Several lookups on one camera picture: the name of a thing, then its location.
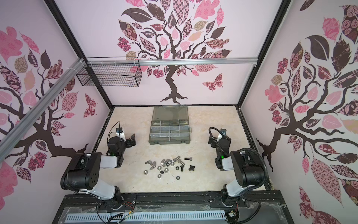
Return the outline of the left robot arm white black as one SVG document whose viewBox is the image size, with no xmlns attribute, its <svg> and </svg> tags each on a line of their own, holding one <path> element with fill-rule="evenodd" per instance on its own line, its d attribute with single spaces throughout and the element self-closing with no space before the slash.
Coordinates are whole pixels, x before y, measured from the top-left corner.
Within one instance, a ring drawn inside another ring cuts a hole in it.
<svg viewBox="0 0 358 224">
<path fill-rule="evenodd" d="M 110 185 L 99 177 L 101 169 L 120 168 L 127 148 L 136 146 L 136 135 L 124 139 L 121 135 L 108 140 L 108 154 L 100 152 L 75 154 L 60 180 L 62 189 L 85 193 L 118 209 L 125 203 L 119 187 Z"/>
</svg>

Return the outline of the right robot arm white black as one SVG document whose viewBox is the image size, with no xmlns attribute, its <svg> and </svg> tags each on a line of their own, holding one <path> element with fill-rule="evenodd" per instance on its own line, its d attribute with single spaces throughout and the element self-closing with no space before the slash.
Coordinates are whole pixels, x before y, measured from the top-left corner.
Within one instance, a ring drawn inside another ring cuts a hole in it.
<svg viewBox="0 0 358 224">
<path fill-rule="evenodd" d="M 224 206 L 240 199 L 246 192 L 263 186 L 268 180 L 268 170 L 263 158 L 251 148 L 230 151 L 229 137 L 209 137 L 208 144 L 215 148 L 216 167 L 221 171 L 234 171 L 235 178 L 223 186 L 221 200 Z"/>
</svg>

